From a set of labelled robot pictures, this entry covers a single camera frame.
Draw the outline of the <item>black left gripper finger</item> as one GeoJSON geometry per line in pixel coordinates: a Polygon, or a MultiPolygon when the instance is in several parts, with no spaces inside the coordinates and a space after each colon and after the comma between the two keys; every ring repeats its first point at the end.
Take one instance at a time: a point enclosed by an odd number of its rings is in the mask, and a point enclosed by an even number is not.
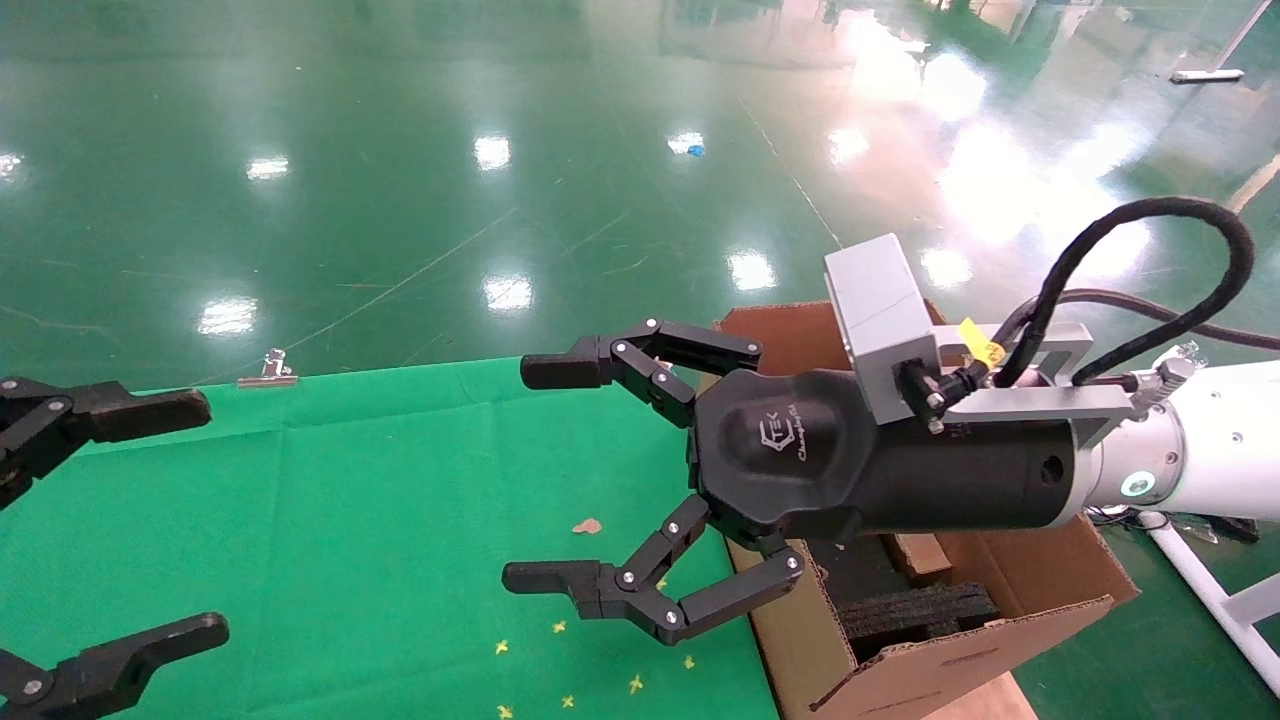
{"type": "Polygon", "coordinates": [[[160,667],[229,641],[219,612],[122,637],[42,669],[1,652],[3,719],[101,719],[134,707],[160,667]]]}
{"type": "Polygon", "coordinates": [[[189,430],[212,419],[197,389],[133,395],[115,380],[58,387],[29,378],[1,383],[1,509],[87,443],[119,443],[189,430]]]}

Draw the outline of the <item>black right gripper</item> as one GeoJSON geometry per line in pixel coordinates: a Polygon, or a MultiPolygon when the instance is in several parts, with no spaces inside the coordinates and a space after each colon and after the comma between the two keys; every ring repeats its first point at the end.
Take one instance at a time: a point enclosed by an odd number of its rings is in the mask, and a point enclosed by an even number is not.
{"type": "Polygon", "coordinates": [[[620,566],[509,562],[503,587],[563,594],[584,620],[627,620],[676,646],[792,591],[806,562],[785,539],[1036,529],[1068,512],[1076,450],[1065,420],[960,423],[938,434],[915,419],[881,425],[854,373],[763,375],[762,355],[755,340],[650,318],[584,336],[563,354],[522,356],[529,389],[618,384],[673,427],[692,425],[698,495],[620,566]],[[722,378],[696,398],[675,366],[722,378]],[[762,560],[673,600],[658,584],[709,520],[762,560]]]}

